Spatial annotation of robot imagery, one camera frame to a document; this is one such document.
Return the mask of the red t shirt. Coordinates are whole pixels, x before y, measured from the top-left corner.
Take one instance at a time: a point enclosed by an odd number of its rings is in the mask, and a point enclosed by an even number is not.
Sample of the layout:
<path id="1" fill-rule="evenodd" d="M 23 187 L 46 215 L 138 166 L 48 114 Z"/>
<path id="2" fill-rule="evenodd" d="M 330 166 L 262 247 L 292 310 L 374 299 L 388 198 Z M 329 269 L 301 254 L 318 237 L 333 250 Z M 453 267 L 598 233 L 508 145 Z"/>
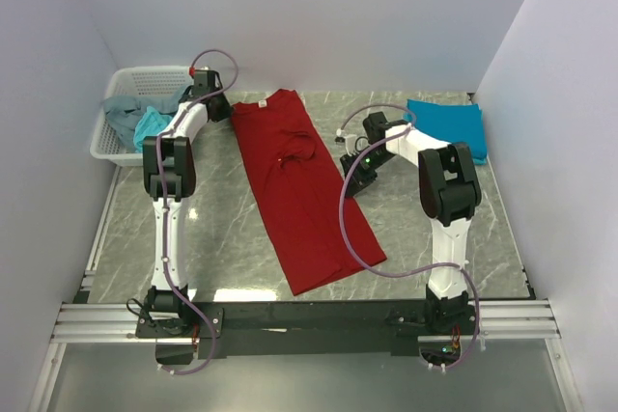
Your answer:
<path id="1" fill-rule="evenodd" d="M 386 260 L 295 91 L 237 103 L 231 118 L 267 235 L 292 294 L 322 287 Z"/>

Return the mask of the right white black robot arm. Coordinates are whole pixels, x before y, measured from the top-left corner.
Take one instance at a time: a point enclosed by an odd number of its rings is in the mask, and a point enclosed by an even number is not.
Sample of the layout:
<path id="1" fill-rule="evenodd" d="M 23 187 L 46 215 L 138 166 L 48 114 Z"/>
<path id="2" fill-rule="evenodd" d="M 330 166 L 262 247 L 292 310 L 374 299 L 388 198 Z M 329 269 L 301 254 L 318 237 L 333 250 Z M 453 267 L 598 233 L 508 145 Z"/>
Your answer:
<path id="1" fill-rule="evenodd" d="M 363 120 L 368 147 L 340 158 L 345 178 L 338 220 L 344 243 L 361 267 L 388 278 L 430 274 L 422 323 L 444 334 L 466 320 L 477 319 L 468 303 L 478 292 L 466 271 L 466 245 L 482 192 L 469 146 L 438 140 L 414 123 L 414 116 L 409 121 L 389 121 L 382 112 Z M 360 258 L 348 237 L 345 218 L 346 200 L 368 187 L 377 177 L 377 168 L 394 157 L 418 169 L 419 199 L 432 227 L 432 263 L 399 274 L 377 271 Z"/>

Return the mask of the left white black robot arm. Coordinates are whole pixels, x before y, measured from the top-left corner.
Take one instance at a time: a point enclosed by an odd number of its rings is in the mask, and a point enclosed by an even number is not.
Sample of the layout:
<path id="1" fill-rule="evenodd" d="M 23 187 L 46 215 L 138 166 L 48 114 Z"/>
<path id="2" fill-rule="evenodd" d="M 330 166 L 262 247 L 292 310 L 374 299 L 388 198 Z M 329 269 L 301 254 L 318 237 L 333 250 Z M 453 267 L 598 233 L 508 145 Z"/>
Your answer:
<path id="1" fill-rule="evenodd" d="M 229 118 L 232 108 L 217 71 L 191 67 L 192 83 L 182 92 L 178 111 L 157 134 L 143 142 L 143 181 L 153 201 L 154 274 L 140 318 L 173 337 L 200 324 L 189 306 L 191 295 L 183 255 L 183 229 L 197 175 L 192 142 L 210 121 Z"/>

